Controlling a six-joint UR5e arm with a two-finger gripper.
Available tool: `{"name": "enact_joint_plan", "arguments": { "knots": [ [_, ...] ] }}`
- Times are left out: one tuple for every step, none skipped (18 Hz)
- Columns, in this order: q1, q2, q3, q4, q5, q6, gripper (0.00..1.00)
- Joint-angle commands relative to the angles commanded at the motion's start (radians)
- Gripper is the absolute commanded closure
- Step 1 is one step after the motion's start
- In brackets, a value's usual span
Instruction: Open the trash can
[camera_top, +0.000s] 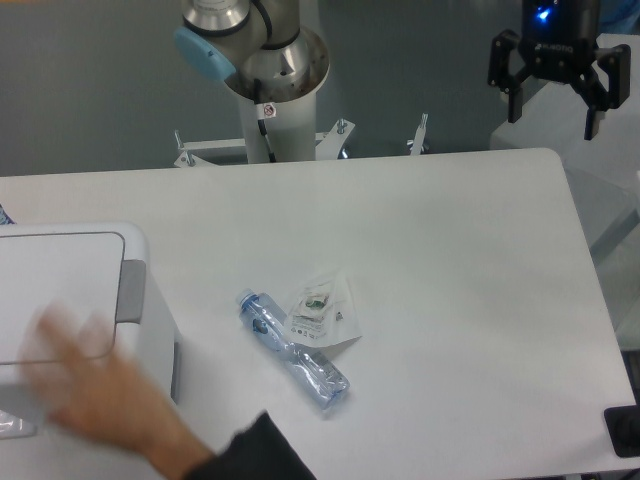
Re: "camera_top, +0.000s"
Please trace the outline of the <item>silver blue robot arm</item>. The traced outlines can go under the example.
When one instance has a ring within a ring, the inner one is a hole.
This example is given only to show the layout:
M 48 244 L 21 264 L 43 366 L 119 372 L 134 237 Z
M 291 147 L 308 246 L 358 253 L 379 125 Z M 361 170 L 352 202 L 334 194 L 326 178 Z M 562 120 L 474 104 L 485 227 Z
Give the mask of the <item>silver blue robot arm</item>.
M 201 75 L 225 82 L 237 76 L 250 98 L 265 103 L 294 97 L 299 78 L 310 74 L 308 46 L 292 70 L 274 68 L 275 86 L 259 77 L 261 52 L 295 50 L 302 38 L 296 1 L 185 1 L 183 25 L 174 33 L 177 49 Z M 585 133 L 592 139 L 604 114 L 619 108 L 631 88 L 631 48 L 601 47 L 600 32 L 623 33 L 639 20 L 636 1 L 524 1 L 521 30 L 493 38 L 487 83 L 508 98 L 507 120 L 521 118 L 523 84 L 530 78 L 570 86 L 587 107 Z

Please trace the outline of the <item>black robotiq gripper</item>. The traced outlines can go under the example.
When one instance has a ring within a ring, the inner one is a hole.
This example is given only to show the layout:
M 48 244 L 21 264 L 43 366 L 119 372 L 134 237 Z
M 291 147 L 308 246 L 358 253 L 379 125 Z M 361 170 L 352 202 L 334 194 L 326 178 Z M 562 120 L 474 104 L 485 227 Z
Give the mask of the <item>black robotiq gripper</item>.
M 492 39 L 487 84 L 508 97 L 507 121 L 522 116 L 522 84 L 535 78 L 568 84 L 587 106 L 584 139 L 592 140 L 604 114 L 618 109 L 630 96 L 631 47 L 596 45 L 600 3 L 588 0 L 524 1 L 522 38 L 504 30 Z M 512 53 L 525 64 L 510 71 Z

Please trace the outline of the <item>blurred bare human hand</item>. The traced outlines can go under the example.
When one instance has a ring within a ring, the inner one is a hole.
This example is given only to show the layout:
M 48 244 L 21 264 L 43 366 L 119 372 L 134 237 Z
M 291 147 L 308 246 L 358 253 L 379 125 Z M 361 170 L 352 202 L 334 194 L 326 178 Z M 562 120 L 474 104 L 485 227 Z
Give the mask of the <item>blurred bare human hand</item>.
M 22 347 L 23 378 L 44 404 L 48 420 L 87 441 L 144 458 L 162 477 L 184 479 L 215 457 L 182 421 L 170 400 L 118 349 L 90 360 L 86 342 L 108 342 L 101 325 L 77 336 L 68 311 L 50 305 Z

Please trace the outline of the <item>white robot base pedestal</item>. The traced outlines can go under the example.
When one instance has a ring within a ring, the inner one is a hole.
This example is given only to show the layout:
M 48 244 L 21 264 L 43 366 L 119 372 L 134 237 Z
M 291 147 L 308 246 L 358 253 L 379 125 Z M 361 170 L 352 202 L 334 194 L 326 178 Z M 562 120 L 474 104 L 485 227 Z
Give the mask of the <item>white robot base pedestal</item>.
M 226 81 L 238 101 L 249 163 L 315 159 L 316 97 L 329 70 L 326 44 L 302 26 L 292 43 L 259 50 Z

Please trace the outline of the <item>black sleeved forearm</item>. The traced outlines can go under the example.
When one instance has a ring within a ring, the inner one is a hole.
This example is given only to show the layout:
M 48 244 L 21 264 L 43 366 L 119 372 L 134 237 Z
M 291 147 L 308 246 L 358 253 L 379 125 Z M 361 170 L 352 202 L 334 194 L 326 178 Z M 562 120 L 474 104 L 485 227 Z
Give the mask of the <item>black sleeved forearm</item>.
M 191 469 L 184 479 L 297 480 L 316 476 L 281 433 L 267 411 L 237 433 L 228 447 Z

